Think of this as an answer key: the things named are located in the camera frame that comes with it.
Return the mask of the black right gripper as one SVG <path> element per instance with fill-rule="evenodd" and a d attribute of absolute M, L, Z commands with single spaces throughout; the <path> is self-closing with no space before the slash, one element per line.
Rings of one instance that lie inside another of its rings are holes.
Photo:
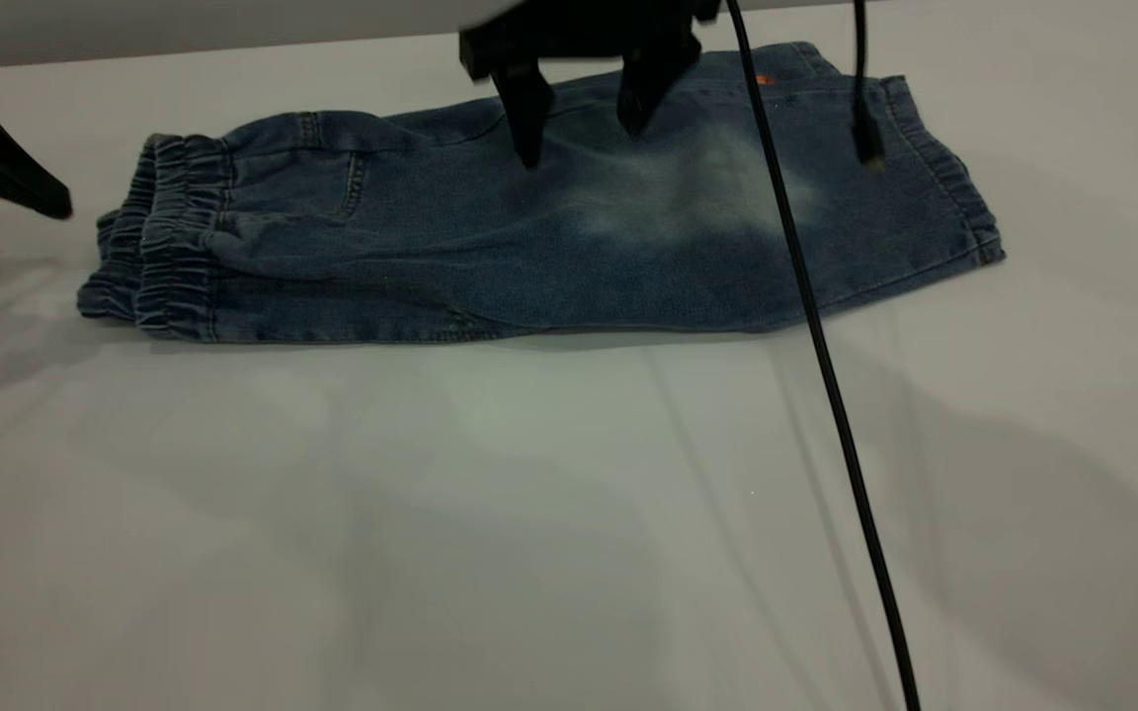
<path fill-rule="evenodd" d="M 512 144 L 525 168 L 541 162 L 554 91 L 537 60 L 622 57 L 617 117 L 637 137 L 665 96 L 695 67 L 692 23 L 712 23 L 721 1 L 519 1 L 460 28 L 459 58 L 470 78 L 494 73 Z"/>

